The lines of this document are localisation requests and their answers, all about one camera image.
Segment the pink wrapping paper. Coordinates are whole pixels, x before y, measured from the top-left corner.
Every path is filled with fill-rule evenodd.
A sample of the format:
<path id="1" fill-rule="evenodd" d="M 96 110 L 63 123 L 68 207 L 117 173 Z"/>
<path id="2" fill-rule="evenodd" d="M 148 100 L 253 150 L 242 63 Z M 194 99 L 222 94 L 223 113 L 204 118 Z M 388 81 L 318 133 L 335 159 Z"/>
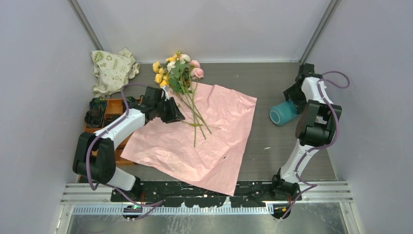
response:
<path id="1" fill-rule="evenodd" d="M 180 100 L 182 122 L 159 118 L 137 129 L 121 157 L 154 167 L 180 181 L 234 195 L 257 99 L 220 85 L 197 83 L 194 102 L 206 126 L 193 126 L 192 111 Z"/>

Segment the teal cylindrical vase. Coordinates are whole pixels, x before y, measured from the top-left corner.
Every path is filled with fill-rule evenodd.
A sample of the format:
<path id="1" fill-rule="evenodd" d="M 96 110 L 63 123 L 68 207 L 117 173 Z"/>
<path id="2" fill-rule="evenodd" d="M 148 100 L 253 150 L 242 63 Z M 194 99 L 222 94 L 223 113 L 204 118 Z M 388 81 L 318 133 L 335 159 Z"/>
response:
<path id="1" fill-rule="evenodd" d="M 269 110 L 270 120 L 277 126 L 283 126 L 298 115 L 298 109 L 291 100 L 275 105 Z"/>

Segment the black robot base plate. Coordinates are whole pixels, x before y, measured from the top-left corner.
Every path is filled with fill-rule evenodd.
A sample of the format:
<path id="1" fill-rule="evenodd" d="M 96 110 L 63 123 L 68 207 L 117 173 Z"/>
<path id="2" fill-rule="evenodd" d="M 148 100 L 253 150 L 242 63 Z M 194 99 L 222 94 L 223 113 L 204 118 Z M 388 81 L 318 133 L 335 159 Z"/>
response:
<path id="1" fill-rule="evenodd" d="M 278 181 L 238 181 L 234 195 L 229 196 L 199 188 L 181 181 L 142 181 L 137 188 L 124 193 L 135 202 L 148 204 L 163 201 L 162 206 L 168 208 L 222 207 L 226 200 L 232 208 L 264 207 L 266 202 L 292 202 L 300 197 L 297 183 Z"/>

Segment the artificial flower bouquet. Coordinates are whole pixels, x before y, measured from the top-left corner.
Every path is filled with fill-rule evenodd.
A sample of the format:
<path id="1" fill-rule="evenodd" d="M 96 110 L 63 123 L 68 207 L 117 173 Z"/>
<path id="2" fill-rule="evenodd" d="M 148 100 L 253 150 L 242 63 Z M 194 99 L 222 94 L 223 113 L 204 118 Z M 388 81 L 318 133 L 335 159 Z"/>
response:
<path id="1" fill-rule="evenodd" d="M 176 52 L 165 60 L 164 64 L 157 61 L 152 64 L 155 72 L 154 81 L 161 88 L 169 88 L 178 99 L 190 109 L 191 122 L 188 125 L 194 128 L 193 146 L 196 146 L 198 130 L 202 137 L 206 138 L 204 128 L 212 133 L 207 122 L 195 104 L 198 81 L 204 78 L 204 71 L 197 60 L 191 59 L 181 51 Z"/>

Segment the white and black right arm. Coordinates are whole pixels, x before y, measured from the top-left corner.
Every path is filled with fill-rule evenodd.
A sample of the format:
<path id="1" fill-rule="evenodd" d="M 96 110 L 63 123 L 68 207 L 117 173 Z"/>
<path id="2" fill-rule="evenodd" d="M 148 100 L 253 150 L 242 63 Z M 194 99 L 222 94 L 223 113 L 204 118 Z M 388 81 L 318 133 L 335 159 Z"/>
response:
<path id="1" fill-rule="evenodd" d="M 314 65 L 304 63 L 295 83 L 283 92 L 285 101 L 269 111 L 271 121 L 277 126 L 300 117 L 295 130 L 296 145 L 272 178 L 270 193 L 276 200 L 299 195 L 301 174 L 308 162 L 320 149 L 334 142 L 342 107 L 332 103 L 325 89 L 323 76 L 315 73 Z"/>

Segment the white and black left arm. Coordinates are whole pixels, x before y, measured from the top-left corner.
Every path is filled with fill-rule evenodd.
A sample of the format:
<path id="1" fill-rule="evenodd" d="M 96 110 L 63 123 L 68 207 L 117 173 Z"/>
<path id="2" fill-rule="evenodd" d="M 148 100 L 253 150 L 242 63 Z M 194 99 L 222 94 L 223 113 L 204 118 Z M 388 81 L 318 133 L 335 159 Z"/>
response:
<path id="1" fill-rule="evenodd" d="M 162 88 L 147 87 L 145 94 L 108 126 L 94 132 L 83 132 L 77 142 L 72 170 L 95 182 L 123 190 L 130 201 L 142 195 L 140 179 L 121 170 L 115 161 L 115 150 L 135 130 L 155 118 L 169 124 L 185 120 L 173 97 Z"/>

